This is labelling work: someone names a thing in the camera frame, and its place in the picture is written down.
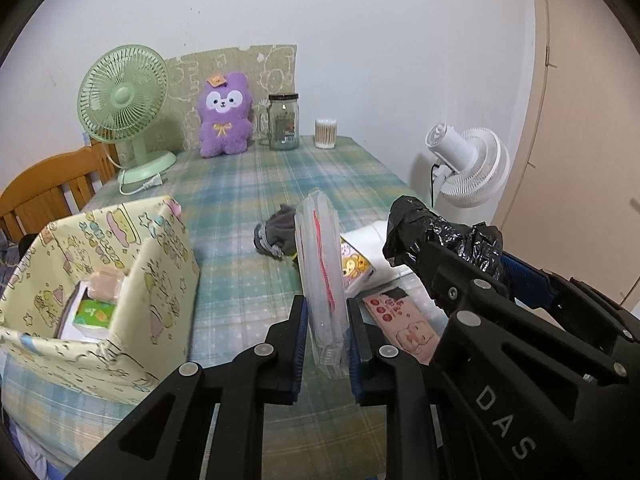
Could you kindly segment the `black garbage bag roll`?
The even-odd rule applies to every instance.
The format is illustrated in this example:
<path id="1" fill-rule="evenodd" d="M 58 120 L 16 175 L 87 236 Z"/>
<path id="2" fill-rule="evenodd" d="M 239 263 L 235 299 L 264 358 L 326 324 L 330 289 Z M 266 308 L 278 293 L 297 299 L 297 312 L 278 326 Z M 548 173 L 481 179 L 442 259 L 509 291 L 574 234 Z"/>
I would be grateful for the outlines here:
<path id="1" fill-rule="evenodd" d="M 398 197 L 387 219 L 385 259 L 391 266 L 405 264 L 418 272 L 426 265 L 428 244 L 446 249 L 496 281 L 502 279 L 503 238 L 496 226 L 449 222 L 416 197 Z"/>

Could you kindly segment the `yellow cartoon storage box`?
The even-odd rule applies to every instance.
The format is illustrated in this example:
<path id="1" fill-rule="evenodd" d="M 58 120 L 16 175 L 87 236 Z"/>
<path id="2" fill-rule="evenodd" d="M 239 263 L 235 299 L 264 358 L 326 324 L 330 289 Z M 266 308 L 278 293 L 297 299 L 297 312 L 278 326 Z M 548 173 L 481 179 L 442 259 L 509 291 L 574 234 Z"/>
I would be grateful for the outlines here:
<path id="1" fill-rule="evenodd" d="M 171 197 L 49 223 L 1 296 L 1 347 L 47 382 L 139 403 L 188 355 L 200 268 Z"/>

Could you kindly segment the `clear plastic bag pack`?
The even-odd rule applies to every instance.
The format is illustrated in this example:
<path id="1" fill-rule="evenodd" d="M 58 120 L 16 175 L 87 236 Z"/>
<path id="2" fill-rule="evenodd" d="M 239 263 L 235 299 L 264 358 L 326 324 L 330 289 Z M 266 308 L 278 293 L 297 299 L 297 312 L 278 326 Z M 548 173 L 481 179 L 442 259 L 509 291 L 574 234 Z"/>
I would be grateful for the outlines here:
<path id="1" fill-rule="evenodd" d="M 341 233 L 326 193 L 309 193 L 294 216 L 297 264 L 309 311 L 314 362 L 329 378 L 348 375 L 348 315 Z"/>

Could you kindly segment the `green tissue pack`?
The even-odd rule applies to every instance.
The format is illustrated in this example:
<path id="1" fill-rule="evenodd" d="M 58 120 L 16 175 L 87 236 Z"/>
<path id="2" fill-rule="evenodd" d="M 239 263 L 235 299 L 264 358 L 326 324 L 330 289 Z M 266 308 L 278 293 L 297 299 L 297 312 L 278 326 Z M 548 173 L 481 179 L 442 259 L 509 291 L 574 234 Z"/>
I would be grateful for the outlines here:
<path id="1" fill-rule="evenodd" d="M 94 300 L 91 298 L 81 299 L 76 310 L 73 324 L 78 327 L 98 330 L 110 328 L 116 306 L 108 302 Z"/>

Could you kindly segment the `beige stockings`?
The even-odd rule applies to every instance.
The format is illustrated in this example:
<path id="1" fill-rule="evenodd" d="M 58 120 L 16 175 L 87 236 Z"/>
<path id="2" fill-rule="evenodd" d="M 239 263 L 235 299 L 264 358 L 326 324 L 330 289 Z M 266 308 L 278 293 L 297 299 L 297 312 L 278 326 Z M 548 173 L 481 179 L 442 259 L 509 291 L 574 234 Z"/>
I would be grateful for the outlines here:
<path id="1" fill-rule="evenodd" d="M 118 269 L 100 269 L 92 272 L 86 282 L 87 294 L 91 299 L 116 304 L 126 274 Z"/>

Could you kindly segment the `pink cartoon packet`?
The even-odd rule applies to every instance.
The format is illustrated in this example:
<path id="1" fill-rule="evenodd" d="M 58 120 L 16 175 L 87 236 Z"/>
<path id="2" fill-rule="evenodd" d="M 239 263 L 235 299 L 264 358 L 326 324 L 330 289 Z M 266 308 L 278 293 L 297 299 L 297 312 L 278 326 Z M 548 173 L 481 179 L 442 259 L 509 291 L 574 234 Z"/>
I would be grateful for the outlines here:
<path id="1" fill-rule="evenodd" d="M 403 289 L 395 287 L 377 292 L 364 297 L 363 303 L 391 344 L 421 364 L 431 361 L 439 336 Z"/>

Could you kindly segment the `beige door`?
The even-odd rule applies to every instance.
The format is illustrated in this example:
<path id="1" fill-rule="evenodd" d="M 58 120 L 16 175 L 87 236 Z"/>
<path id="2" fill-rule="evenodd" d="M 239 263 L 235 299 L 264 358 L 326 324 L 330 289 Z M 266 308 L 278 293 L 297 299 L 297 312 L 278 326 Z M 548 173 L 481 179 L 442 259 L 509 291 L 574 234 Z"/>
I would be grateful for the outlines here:
<path id="1" fill-rule="evenodd" d="M 506 250 L 639 304 L 639 53 L 603 0 L 535 0 L 529 116 L 496 214 Z"/>

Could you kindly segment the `yellow cartoon small box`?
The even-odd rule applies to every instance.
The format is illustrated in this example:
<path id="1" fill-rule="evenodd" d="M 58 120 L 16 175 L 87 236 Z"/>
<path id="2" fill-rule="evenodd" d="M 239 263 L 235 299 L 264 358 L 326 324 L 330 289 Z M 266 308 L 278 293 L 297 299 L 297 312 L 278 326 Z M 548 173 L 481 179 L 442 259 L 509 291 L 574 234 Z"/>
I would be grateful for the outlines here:
<path id="1" fill-rule="evenodd" d="M 345 296 L 355 297 L 375 274 L 375 268 L 344 237 L 341 238 L 341 258 Z"/>

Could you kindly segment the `white standing fan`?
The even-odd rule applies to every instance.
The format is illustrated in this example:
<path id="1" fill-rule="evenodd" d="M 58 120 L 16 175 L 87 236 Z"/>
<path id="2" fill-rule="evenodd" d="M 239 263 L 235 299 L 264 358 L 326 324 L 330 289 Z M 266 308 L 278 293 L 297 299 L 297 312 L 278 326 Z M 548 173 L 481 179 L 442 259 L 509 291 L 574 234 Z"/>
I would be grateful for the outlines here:
<path id="1" fill-rule="evenodd" d="M 440 122 L 427 133 L 425 145 L 437 158 L 431 172 L 432 206 L 439 197 L 462 209 L 483 205 L 509 177 L 509 151 L 487 128 L 458 133 L 453 126 Z"/>

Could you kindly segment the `grey socks bundle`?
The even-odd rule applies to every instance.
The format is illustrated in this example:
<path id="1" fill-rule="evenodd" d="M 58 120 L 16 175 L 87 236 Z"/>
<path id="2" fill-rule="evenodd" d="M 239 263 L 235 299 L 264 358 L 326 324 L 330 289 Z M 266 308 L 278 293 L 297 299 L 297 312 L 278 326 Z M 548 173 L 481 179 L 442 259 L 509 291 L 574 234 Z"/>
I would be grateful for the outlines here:
<path id="1" fill-rule="evenodd" d="M 295 256 L 295 214 L 294 206 L 282 204 L 268 220 L 256 224 L 253 242 L 258 254 L 278 260 Z"/>

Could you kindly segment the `cotton swab container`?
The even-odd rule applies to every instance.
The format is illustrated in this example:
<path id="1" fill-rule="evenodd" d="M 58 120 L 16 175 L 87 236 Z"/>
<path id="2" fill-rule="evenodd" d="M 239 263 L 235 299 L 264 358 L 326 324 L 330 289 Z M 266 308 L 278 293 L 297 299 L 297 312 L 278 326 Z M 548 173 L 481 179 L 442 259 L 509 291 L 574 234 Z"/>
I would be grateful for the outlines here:
<path id="1" fill-rule="evenodd" d="M 317 119 L 314 122 L 314 146 L 320 150 L 335 148 L 337 121 L 335 119 Z"/>

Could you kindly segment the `glass jar with lid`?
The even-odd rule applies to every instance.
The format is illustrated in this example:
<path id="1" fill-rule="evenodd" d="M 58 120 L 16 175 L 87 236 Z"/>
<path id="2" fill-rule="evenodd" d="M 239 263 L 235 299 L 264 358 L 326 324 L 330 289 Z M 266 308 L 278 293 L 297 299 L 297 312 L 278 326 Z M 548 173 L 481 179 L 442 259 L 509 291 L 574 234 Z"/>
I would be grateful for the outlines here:
<path id="1" fill-rule="evenodd" d="M 257 140 L 273 151 L 292 151 L 299 144 L 298 93 L 273 93 L 267 99 L 267 130 Z"/>

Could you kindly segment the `blue plaid pillow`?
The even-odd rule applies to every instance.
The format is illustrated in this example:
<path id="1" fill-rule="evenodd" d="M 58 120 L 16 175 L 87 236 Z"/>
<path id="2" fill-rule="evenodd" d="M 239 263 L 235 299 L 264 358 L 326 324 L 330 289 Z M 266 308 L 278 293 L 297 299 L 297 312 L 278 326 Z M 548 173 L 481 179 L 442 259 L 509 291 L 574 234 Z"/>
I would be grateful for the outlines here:
<path id="1" fill-rule="evenodd" d="M 4 290 L 21 261 L 20 246 L 8 240 L 2 234 L 0 242 L 0 289 Z"/>

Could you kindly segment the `purple plush toy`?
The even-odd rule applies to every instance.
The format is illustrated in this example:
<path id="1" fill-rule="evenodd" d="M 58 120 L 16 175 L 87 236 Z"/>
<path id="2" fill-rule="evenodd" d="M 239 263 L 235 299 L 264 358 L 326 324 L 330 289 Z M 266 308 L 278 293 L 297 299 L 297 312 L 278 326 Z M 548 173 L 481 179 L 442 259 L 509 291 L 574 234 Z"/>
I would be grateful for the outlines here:
<path id="1" fill-rule="evenodd" d="M 201 156 L 212 158 L 244 153 L 253 133 L 252 107 L 250 85 L 244 73 L 208 77 L 198 97 Z"/>

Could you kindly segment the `green desk fan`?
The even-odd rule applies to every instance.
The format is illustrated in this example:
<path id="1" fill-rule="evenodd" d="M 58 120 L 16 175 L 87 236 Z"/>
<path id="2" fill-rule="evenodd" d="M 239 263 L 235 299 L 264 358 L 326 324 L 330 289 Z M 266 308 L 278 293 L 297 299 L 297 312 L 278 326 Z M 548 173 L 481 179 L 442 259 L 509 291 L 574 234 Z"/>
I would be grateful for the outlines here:
<path id="1" fill-rule="evenodd" d="M 85 133 L 104 145 L 131 144 L 134 163 L 120 167 L 119 193 L 131 196 L 163 184 L 177 160 L 171 151 L 150 152 L 144 134 L 154 125 L 168 92 L 168 69 L 155 50 L 125 44 L 109 50 L 85 74 L 77 115 Z"/>

